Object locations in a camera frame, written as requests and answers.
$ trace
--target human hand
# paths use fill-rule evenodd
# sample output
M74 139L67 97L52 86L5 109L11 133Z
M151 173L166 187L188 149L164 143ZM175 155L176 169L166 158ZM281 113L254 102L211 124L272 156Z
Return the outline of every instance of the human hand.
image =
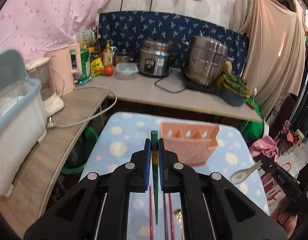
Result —
M275 222L279 222L281 225L284 224L284 230L286 232L287 238L290 238L291 235L293 234L294 230L295 230L298 215L296 215L296 216L291 215L290 216L290 214L288 214L288 213L281 213L280 214L279 210L281 209L283 202L284 202L284 199L282 199L278 203L277 207L275 208L275 210L271 214L271 218Z

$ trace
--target table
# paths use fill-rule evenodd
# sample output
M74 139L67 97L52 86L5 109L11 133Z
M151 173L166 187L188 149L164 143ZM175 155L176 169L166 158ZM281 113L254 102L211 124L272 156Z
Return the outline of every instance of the table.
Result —
M122 80L114 76L97 76L88 85L106 86L117 94L118 100L122 101L262 122L257 113L246 104L241 107L233 107L216 95L188 89L178 94L171 94L155 87L154 82L157 80L158 78L146 77L141 74L138 74L134 80ZM169 90L178 91L182 88L182 80L176 73L172 72L160 82L160 85L169 88Z
M68 124L94 115L107 89L74 90L62 97L65 107L53 121ZM66 129L49 129L24 160L13 181L10 197L0 197L0 212L22 239L27 228L44 212L56 179L88 122Z
M145 139L150 138L150 132L152 130L159 131L161 121L189 122L145 114L125 112L113 114L85 165L81 179L90 172L97 172L100 175L113 172L119 165L129 162L132 153L144 149ZM204 174L219 172L228 179L236 170L248 168L254 164L249 149L236 128L220 125L217 141L218 148L205 166L194 168L196 172ZM264 188L257 171L252 173L245 182L237 185L237 188L269 214ZM172 203L173 211L181 208L178 193L172 194ZM155 222L153 222L154 239L164 239L162 195L159 196L158 206L158 226L155 226ZM176 218L174 218L175 236L176 239L181 239L181 231L176 222ZM149 191L145 194L130 194L127 223L127 240L144 240L144 237L149 237Z

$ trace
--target white ceramic spoon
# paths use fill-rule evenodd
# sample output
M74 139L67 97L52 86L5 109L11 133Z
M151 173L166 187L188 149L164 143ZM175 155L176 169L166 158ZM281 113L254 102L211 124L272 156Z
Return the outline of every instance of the white ceramic spoon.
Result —
M248 169L243 169L239 171L235 171L231 176L230 176L230 183L233 185L237 185L245 181L255 170L257 170L260 166L262 166L262 161L259 161L258 163L254 164Z

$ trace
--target green bag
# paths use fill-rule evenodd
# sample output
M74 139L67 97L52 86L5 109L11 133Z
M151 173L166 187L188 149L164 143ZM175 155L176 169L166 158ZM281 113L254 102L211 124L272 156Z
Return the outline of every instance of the green bag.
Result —
M254 102L253 99L249 98L249 102L251 102L255 106L255 112L263 119L260 114L258 105ZM240 121L238 125L238 130L243 135L246 141L257 141L262 138L264 134L264 119L261 123L259 122L251 122L251 121Z

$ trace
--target stainless steel pot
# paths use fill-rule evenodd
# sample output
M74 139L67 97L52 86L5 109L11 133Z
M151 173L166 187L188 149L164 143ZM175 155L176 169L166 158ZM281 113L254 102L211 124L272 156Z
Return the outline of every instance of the stainless steel pot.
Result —
M220 41L201 36L193 36L190 43L183 43L190 46L186 76L201 85L213 83L222 73L228 48Z
M116 66L118 63L130 63L133 62L134 54L127 52L126 49L122 49L121 52L117 52L113 56L113 65Z
M161 41L144 40L140 48L139 72L148 76L165 77L169 74L171 46Z

